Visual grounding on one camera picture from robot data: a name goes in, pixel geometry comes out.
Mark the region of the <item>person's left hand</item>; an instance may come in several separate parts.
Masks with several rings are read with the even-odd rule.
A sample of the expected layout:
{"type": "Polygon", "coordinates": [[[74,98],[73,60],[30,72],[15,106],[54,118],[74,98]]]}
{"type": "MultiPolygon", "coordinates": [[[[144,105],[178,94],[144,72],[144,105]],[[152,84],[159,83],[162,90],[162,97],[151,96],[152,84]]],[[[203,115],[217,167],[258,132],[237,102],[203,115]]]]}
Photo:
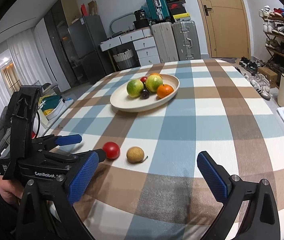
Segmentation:
{"type": "Polygon", "coordinates": [[[19,204],[24,193],[24,187],[15,180],[4,180],[0,176],[0,195],[9,204],[19,204]]]}

